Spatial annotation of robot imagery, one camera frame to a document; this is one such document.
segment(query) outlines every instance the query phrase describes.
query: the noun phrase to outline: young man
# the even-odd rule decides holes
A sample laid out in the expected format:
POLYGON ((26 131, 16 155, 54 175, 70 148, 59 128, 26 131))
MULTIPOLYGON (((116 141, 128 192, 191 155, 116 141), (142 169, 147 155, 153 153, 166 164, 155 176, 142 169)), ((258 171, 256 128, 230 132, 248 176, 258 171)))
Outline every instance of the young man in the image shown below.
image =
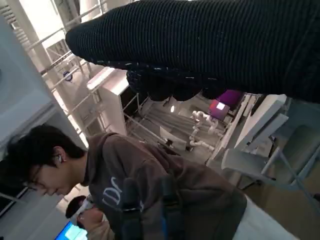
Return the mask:
MULTIPOLYGON (((212 169, 116 133, 96 135, 88 142, 86 152, 59 129, 37 126, 8 145, 0 168, 4 173, 0 176, 7 183, 27 183, 49 195, 66 195, 79 183, 89 186, 95 205, 106 215, 116 237, 121 237, 123 182, 133 178, 143 208, 144 239, 157 240, 164 239, 159 183, 163 176, 171 174, 182 201, 185 239, 231 240, 251 236, 254 227, 250 226, 254 222, 250 219, 258 208, 250 201, 247 207, 245 195, 212 169)), ((263 214, 259 212, 252 219, 256 221, 257 216, 261 218, 263 214)), ((262 223, 266 233, 273 232, 267 222, 262 223)), ((281 239, 292 239, 276 222, 272 227, 275 226, 282 233, 281 239)))
MULTIPOLYGON (((82 206, 86 196, 77 196, 70 201, 65 211, 65 217, 70 219, 82 206)), ((76 216, 76 224, 87 231, 88 240, 114 240, 115 234, 110 229, 108 220, 104 220, 104 213, 95 206, 86 209, 76 216)))

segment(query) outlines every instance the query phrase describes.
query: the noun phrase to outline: purple object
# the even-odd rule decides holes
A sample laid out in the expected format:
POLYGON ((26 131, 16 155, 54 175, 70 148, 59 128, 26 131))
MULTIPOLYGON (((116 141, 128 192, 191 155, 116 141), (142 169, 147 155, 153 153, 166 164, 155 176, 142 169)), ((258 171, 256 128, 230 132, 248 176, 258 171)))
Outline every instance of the purple object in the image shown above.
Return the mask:
POLYGON ((237 90, 227 90, 224 94, 220 95, 216 100, 230 107, 230 110, 234 110, 241 101, 244 93, 237 90))

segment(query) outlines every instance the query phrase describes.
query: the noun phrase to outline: metal rail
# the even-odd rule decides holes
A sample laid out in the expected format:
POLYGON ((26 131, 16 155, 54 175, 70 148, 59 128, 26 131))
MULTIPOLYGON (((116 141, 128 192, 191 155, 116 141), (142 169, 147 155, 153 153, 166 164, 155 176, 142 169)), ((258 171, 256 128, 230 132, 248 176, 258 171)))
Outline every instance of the metal rail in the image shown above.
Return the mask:
MULTIPOLYGON (((104 0, 101 1, 101 4, 105 4, 110 0, 104 0)), ((92 11, 96 10, 97 8, 99 8, 100 5, 96 4, 94 5, 92 8, 90 8, 88 11, 85 11, 84 13, 80 14, 79 16, 75 17, 74 19, 72 19, 71 21, 67 22, 65 24, 65 27, 68 27, 70 25, 72 25, 73 23, 77 22, 79 19, 81 19, 82 17, 86 16, 87 14, 91 13, 92 11)), ((26 48, 26 52, 31 51, 32 49, 34 49, 36 46, 42 44, 44 41, 46 41, 47 39, 51 38, 53 35, 55 35, 56 33, 60 32, 60 31, 65 31, 65 27, 61 27, 58 30, 54 31, 53 33, 49 34, 48 36, 46 36, 43 39, 40 39, 39 41, 36 41, 34 43, 32 43, 29 47, 26 48)))

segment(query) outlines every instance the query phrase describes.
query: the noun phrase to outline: white shelf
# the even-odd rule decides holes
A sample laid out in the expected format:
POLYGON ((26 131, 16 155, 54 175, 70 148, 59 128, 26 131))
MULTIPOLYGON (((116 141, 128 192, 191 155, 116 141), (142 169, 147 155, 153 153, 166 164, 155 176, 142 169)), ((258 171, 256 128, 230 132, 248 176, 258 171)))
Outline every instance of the white shelf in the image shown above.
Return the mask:
POLYGON ((261 130, 265 124, 276 114, 276 112, 286 103, 287 96, 268 95, 252 116, 248 116, 240 136, 235 144, 235 148, 242 150, 247 143, 261 130))

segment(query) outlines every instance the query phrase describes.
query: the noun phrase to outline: white cloth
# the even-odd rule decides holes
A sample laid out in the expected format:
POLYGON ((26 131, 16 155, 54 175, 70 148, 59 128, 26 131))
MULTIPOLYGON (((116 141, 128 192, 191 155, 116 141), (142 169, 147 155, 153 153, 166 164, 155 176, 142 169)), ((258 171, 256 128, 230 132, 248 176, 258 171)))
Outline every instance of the white cloth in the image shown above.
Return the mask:
POLYGON ((249 197, 233 240, 297 240, 249 197))

